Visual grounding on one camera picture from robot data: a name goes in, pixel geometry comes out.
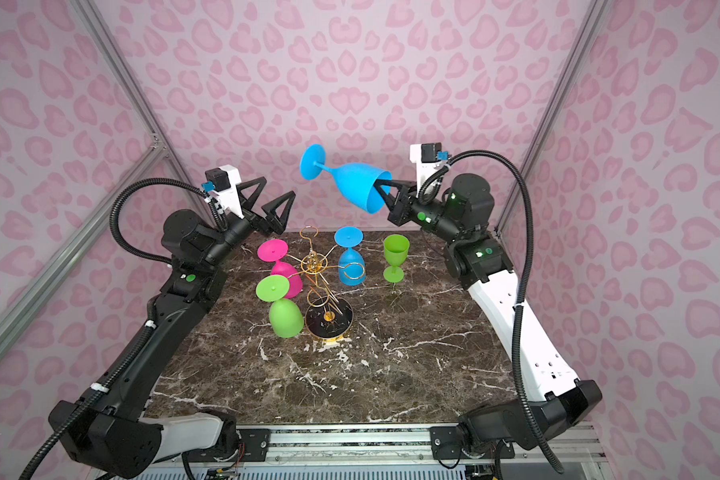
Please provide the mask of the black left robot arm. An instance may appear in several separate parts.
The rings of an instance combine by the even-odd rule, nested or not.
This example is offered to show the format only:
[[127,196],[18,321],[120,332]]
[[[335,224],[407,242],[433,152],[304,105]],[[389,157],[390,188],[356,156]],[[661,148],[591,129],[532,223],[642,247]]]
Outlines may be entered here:
[[[254,232],[263,235],[285,231],[296,194],[289,191],[253,207],[263,190],[263,177],[234,186],[210,179],[240,201],[239,214],[225,212],[221,202],[204,187],[168,178],[149,178],[126,187],[116,198],[109,217],[115,241],[128,253],[166,264],[171,275],[146,305],[146,320],[123,352],[75,402],[60,401],[49,415],[53,428],[21,473],[31,478],[45,456],[61,444],[68,456],[107,474],[132,479],[150,465],[211,450],[224,457],[235,454],[240,443],[232,416],[215,411],[166,419],[146,419],[143,412],[159,377],[183,340],[217,302],[228,275],[223,264],[233,250]],[[139,250],[122,235],[119,215],[130,196],[153,185],[173,186],[200,196],[214,222],[208,224],[195,211],[181,209],[163,225],[161,243],[169,251],[161,256]]]

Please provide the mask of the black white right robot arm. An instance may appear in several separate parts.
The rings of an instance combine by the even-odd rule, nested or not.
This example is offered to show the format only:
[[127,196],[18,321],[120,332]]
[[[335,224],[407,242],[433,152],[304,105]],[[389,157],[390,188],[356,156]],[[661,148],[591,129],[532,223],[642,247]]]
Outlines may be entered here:
[[443,199],[429,204],[418,199],[412,181],[377,180],[374,188],[392,223],[412,221],[444,241],[449,274],[486,315],[510,358],[516,398],[462,414],[456,427],[460,448],[468,455],[499,451],[508,443],[539,449],[561,473],[550,440],[581,422],[602,392],[562,358],[527,303],[526,279],[487,229],[494,207],[488,182],[460,174]]

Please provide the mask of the magenta plastic wine glass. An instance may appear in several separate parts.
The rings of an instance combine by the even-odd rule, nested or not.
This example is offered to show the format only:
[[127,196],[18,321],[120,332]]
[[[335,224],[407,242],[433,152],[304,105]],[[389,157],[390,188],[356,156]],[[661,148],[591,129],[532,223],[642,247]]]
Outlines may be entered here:
[[288,280],[289,290],[285,297],[294,299],[302,292],[303,282],[300,271],[284,261],[288,251],[288,244],[284,240],[270,239],[258,247],[257,256],[264,262],[273,263],[272,275],[280,275]]

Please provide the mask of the blue wine glass front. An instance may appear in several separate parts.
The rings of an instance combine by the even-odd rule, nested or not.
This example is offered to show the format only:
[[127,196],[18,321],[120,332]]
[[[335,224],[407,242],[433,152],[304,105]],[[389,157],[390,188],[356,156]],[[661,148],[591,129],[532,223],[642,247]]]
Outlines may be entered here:
[[352,205],[368,214],[378,213],[385,202],[376,190],[377,180],[391,180],[389,171],[364,163],[348,163],[338,168],[328,167],[325,149],[319,145],[310,145],[302,154],[299,171],[301,176],[311,181],[322,172],[328,172],[341,195]]

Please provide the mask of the green wine glass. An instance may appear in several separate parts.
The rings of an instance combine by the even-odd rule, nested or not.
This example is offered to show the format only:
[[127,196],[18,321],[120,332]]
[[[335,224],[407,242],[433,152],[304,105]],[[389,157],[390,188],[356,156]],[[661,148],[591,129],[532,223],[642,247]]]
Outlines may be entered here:
[[269,275],[256,287],[257,297],[269,304],[269,321],[274,333],[285,339],[299,335],[304,327],[299,307],[286,297],[289,290],[289,280],[281,275]]
[[384,279],[389,283],[399,283],[404,278],[402,264],[407,260],[410,241],[400,234],[392,234],[383,241],[383,253],[388,266],[383,272]]

